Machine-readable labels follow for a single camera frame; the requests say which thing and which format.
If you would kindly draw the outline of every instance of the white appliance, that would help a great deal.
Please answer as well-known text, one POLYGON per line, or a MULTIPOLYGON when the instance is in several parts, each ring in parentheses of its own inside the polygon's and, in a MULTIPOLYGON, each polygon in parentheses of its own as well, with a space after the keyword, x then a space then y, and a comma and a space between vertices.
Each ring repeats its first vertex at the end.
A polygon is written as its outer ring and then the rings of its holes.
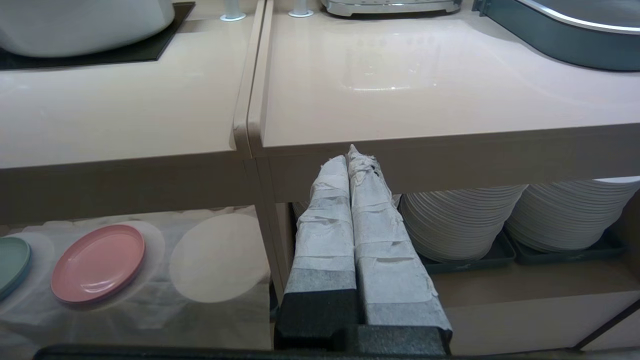
POLYGON ((173 21, 172 0, 0 0, 0 47, 59 58, 151 37, 173 21))

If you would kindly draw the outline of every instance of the green plate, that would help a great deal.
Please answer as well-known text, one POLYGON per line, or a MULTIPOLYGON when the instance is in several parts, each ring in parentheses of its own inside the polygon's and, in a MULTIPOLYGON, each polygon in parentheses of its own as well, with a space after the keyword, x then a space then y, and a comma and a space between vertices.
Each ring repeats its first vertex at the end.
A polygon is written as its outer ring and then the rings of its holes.
POLYGON ((31 264, 31 247, 20 238, 0 238, 0 300, 15 290, 31 264))

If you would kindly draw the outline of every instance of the tray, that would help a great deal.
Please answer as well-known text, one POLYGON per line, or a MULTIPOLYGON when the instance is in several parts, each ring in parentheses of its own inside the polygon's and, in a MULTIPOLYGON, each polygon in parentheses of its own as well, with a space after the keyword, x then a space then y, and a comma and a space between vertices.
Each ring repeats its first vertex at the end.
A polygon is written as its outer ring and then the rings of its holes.
POLYGON ((609 229, 605 230, 600 240, 585 250, 554 252, 550 254, 522 245, 512 239, 506 229, 503 231, 509 238, 516 252, 516 262, 521 265, 573 263, 576 261, 609 259, 620 256, 627 250, 627 244, 609 229))
POLYGON ((605 70, 640 70, 637 0, 475 0, 488 16, 552 58, 605 70))
POLYGON ((424 256, 418 254, 424 268, 427 269, 427 273, 430 275, 441 274, 446 272, 460 272, 469 270, 481 270, 489 268, 497 268, 500 266, 506 266, 513 262, 516 254, 513 247, 509 244, 507 236, 504 231, 501 231, 496 236, 491 250, 480 260, 476 261, 455 261, 453 263, 439 263, 431 259, 427 259, 424 256))

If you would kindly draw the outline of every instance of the countertop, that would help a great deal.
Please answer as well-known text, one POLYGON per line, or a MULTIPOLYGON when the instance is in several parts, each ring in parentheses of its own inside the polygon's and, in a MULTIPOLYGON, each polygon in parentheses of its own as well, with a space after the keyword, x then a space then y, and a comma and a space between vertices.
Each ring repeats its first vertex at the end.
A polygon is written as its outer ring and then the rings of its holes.
POLYGON ((292 1, 275 1, 264 108, 253 117, 266 154, 640 125, 640 72, 549 58, 471 12, 472 0, 451 15, 387 19, 309 3, 316 13, 296 19, 292 1))
POLYGON ((234 117, 244 126, 261 22, 254 15, 263 2, 240 3, 247 18, 223 22, 223 1, 198 0, 159 61, 1 71, 0 168, 241 147, 248 158, 248 144, 234 140, 234 117))

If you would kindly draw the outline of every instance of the paper wrapping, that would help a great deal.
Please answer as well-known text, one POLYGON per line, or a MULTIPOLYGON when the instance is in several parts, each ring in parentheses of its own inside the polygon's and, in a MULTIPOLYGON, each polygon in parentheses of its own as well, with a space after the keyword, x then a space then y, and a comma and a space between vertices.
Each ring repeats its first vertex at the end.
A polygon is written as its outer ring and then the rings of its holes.
POLYGON ((358 289, 367 324, 451 330, 380 164, 353 145, 348 158, 358 289))
POLYGON ((344 156, 327 161, 298 219, 296 253, 285 293, 356 288, 349 176, 344 156))

